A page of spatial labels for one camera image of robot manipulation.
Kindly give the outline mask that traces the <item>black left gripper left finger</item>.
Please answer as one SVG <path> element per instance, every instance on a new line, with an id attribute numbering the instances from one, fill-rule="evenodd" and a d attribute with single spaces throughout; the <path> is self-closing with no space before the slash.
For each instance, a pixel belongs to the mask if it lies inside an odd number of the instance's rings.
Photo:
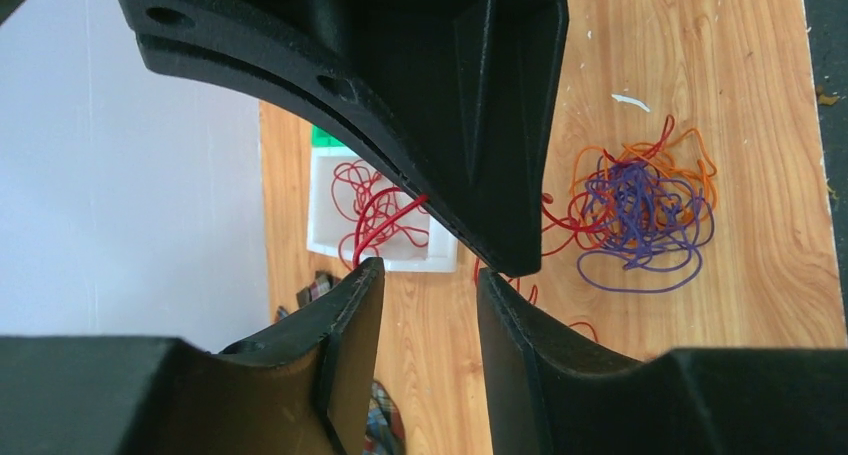
<path id="1" fill-rule="evenodd" d="M 359 454 L 384 264 L 220 353 L 147 336 L 5 336 L 5 454 Z"/>

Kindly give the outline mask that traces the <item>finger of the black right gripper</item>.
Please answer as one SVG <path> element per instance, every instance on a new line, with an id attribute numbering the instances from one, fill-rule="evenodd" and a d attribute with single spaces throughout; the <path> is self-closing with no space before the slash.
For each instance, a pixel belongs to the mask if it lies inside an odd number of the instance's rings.
<path id="1" fill-rule="evenodd" d="M 320 127 L 492 269 L 541 267 L 567 0 L 118 0 L 145 66 Z"/>

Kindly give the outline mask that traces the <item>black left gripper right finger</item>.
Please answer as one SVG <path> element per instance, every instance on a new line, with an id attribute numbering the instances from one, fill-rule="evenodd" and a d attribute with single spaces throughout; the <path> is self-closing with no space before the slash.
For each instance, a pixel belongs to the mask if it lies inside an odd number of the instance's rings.
<path id="1" fill-rule="evenodd" d="M 843 454 L 847 354 L 676 348 L 642 362 L 483 269 L 478 324 L 497 454 Z"/>

